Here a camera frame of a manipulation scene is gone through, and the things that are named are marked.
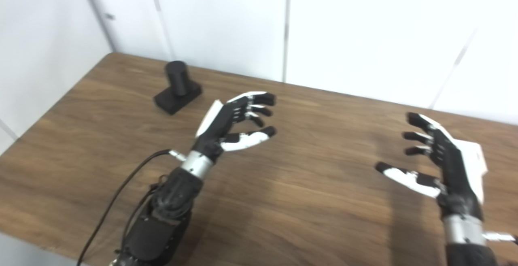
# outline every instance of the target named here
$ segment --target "robotic hand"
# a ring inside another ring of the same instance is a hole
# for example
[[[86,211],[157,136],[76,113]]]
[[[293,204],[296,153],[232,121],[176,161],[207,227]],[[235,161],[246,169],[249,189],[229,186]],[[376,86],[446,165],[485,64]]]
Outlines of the robotic hand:
[[[224,151],[241,150],[274,136],[272,126],[248,133],[229,133],[232,125],[250,119],[264,126],[256,113],[271,116],[262,106],[275,105],[275,96],[267,92],[247,92],[223,104],[216,100],[196,133],[196,141],[187,157],[172,151],[183,164],[167,180],[155,185],[112,266],[163,266],[173,257],[191,218],[194,199],[207,173]]]
[[[439,123],[425,115],[408,113],[407,121],[425,134],[403,133],[403,138],[424,144],[407,148],[405,154],[428,156],[440,168],[442,181],[383,162],[376,165],[376,170],[415,192],[437,198],[446,233],[448,266],[496,266],[494,253],[486,246],[486,240],[516,242],[516,237],[482,229],[482,176],[487,172],[487,166],[481,146],[454,139]]]

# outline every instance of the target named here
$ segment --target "black robotic finger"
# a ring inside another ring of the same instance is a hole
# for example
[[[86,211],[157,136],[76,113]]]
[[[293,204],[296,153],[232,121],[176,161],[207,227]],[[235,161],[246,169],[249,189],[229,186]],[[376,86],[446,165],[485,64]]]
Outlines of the black robotic finger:
[[[246,93],[240,94],[240,95],[235,96],[234,98],[228,100],[227,103],[232,103],[238,107],[246,106],[246,104],[250,101],[249,97],[252,96],[252,93],[254,93],[254,92],[246,92]]]
[[[456,148],[454,143],[455,139],[445,129],[434,130],[431,135],[433,137],[433,142],[438,145],[437,149],[444,150]]]
[[[232,123],[239,123],[239,122],[242,122],[246,119],[246,116],[243,114],[240,114],[240,115],[234,115],[234,117],[232,118]]]
[[[240,133],[229,133],[228,135],[226,135],[226,137],[223,140],[223,142],[235,144],[235,143],[239,142],[239,139],[241,139],[241,134]]]
[[[397,168],[383,162],[376,164],[376,170],[401,185],[426,196],[436,198],[441,192],[439,180],[433,176]]]
[[[258,131],[229,134],[220,145],[224,151],[242,150],[265,142],[276,133],[275,128],[269,126]]]
[[[431,133],[431,131],[434,129],[435,125],[438,125],[438,123],[435,120],[433,120],[429,117],[426,117],[425,115],[421,115],[419,113],[413,113],[413,112],[407,113],[407,122],[412,126],[416,126],[420,129],[422,129],[423,131],[425,131],[428,134]]]
[[[275,105],[275,95],[268,92],[257,92],[253,96],[253,104]]]
[[[262,128],[264,126],[263,120],[261,120],[259,115],[255,114],[253,112],[246,113],[246,118],[255,122],[255,124],[257,124],[257,126],[259,126],[260,128]]]
[[[433,137],[419,132],[403,132],[403,138],[409,140],[416,140],[425,145],[430,145],[433,142]]]
[[[272,116],[274,113],[262,105],[251,105],[250,109],[252,112],[258,112],[265,116]]]
[[[431,148],[428,146],[414,146],[405,149],[405,155],[430,155]]]

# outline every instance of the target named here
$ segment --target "black mechanical wrist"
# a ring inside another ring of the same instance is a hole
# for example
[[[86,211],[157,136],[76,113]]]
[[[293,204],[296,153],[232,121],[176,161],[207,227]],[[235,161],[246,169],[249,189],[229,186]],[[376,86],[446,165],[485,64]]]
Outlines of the black mechanical wrist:
[[[474,244],[451,244],[446,246],[448,266],[497,266],[490,248]]]
[[[164,219],[175,220],[193,206],[203,181],[183,168],[174,169],[153,195],[154,212]]]
[[[459,194],[439,194],[437,204],[441,209],[441,218],[449,215],[473,216],[483,221],[482,207],[474,196],[461,196]]]
[[[200,135],[198,139],[196,139],[196,142],[192,146],[191,150],[200,152],[201,154],[211,159],[213,163],[216,163],[217,159],[223,153],[219,138],[209,137],[203,134]]]

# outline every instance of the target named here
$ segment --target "white wall panel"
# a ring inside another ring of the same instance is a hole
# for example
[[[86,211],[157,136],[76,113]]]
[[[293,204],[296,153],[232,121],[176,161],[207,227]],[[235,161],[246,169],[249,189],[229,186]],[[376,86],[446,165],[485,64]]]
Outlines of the white wall panel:
[[[157,60],[172,60],[154,0],[95,1],[116,51]]]
[[[435,109],[518,124],[518,0],[486,5],[477,35]]]
[[[287,82],[428,107],[484,0],[291,0]]]
[[[87,0],[0,0],[0,115],[22,135],[110,52]]]
[[[13,144],[15,140],[0,126],[0,155]]]
[[[176,59],[282,80],[286,0],[159,0]]]

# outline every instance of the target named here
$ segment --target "wood grain surface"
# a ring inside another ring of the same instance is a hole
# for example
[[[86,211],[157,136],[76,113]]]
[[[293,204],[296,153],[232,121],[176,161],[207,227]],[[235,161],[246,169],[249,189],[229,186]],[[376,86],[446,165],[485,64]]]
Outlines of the wood grain surface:
[[[190,69],[203,94],[174,116],[152,96],[164,62],[110,54],[0,157],[0,231],[76,258],[115,189],[152,152],[188,152],[215,99],[246,91],[277,95],[265,118],[278,135],[226,152],[196,199],[172,265],[437,266],[444,234],[435,201],[373,169],[388,163],[438,175],[407,157],[405,112],[425,113],[484,148],[486,229],[518,233],[518,127],[389,102]],[[250,123],[236,131],[255,129]],[[106,266],[124,222],[148,184],[178,165],[152,161],[124,190],[87,253]],[[499,261],[513,244],[490,244]]]

